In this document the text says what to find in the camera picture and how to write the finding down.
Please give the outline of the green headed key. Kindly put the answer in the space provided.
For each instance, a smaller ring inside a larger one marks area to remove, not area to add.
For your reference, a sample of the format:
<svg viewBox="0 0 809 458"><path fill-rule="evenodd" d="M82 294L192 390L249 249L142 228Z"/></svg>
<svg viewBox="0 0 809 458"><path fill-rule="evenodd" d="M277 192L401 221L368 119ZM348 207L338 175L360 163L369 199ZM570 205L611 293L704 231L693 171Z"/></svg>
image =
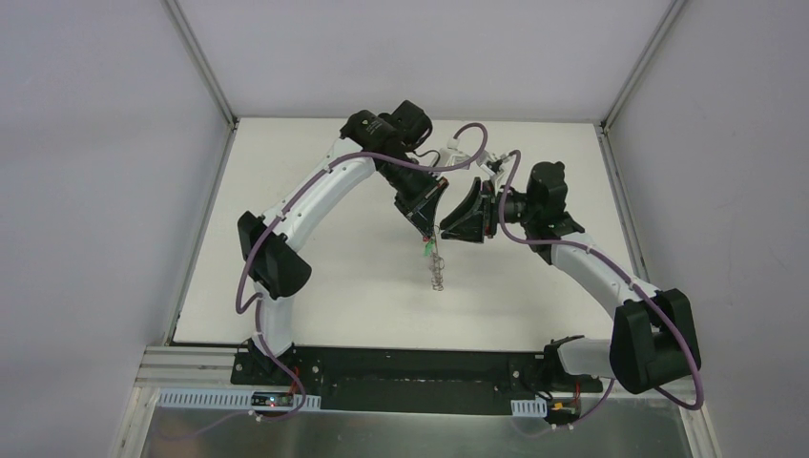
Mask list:
<svg viewBox="0 0 809 458"><path fill-rule="evenodd" d="M434 247L435 247L435 239L430 239L430 240L429 240L429 241L428 241L428 242L425 244L424 256L425 256L425 257L429 257L429 256L431 255L431 253L433 252Z"/></svg>

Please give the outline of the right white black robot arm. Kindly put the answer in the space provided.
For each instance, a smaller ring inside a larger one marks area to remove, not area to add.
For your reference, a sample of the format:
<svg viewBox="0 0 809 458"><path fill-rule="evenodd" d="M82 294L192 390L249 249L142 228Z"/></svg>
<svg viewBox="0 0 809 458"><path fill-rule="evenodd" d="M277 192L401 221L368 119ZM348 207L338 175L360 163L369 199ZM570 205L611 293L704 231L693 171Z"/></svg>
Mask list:
<svg viewBox="0 0 809 458"><path fill-rule="evenodd" d="M579 376L595 376L614 379L639 394L695 375L701 356L687 296L631 276L604 254L567 211L567 194L561 162L535 164L524 191L508 185L497 189L477 178L441 221L440 236L481 243L518 225L525 235L511 235L511 240L571 277L609 315L612 333L607 340L573 336L546 346L541 375L549 388L563 391Z"/></svg>

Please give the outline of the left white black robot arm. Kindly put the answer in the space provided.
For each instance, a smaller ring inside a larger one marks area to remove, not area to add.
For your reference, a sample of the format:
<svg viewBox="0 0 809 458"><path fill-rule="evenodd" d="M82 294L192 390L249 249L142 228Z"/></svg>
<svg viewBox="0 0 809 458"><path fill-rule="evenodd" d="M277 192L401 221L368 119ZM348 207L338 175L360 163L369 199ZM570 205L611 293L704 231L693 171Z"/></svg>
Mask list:
<svg viewBox="0 0 809 458"><path fill-rule="evenodd" d="M242 314L254 305L258 355L254 371L267 385L281 385L291 372L283 353L293 344L292 308L295 296L312 275L300 251L309 236L356 186L380 174L395 192L394 206L424 240L434 235L437 205L447 182L408 153L432 132L432 121L405 100L392 113L362 110L340 129L325 159L309 178L284 200L261 215L245 212L238 220L239 244L245 261L239 288L248 282L255 293L237 299Z"/></svg>

